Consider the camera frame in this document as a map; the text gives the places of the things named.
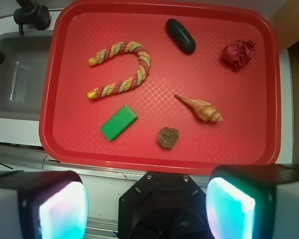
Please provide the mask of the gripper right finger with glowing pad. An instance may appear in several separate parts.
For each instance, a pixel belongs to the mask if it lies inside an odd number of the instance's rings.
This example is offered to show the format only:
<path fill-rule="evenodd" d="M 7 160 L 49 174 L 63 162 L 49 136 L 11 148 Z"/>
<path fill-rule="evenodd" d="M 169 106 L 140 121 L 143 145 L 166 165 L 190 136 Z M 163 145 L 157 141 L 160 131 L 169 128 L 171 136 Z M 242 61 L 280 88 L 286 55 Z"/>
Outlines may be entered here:
<path fill-rule="evenodd" d="M 206 213 L 216 239 L 299 239 L 299 164 L 216 167 Z"/>

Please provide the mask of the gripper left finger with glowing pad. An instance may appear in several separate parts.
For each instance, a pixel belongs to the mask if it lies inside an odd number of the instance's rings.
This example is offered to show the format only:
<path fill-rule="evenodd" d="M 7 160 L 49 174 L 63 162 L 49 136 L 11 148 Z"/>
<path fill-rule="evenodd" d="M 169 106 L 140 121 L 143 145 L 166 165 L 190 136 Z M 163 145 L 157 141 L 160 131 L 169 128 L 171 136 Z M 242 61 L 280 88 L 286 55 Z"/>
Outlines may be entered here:
<path fill-rule="evenodd" d="M 82 239 L 88 193 L 73 171 L 0 171 L 0 239 Z"/>

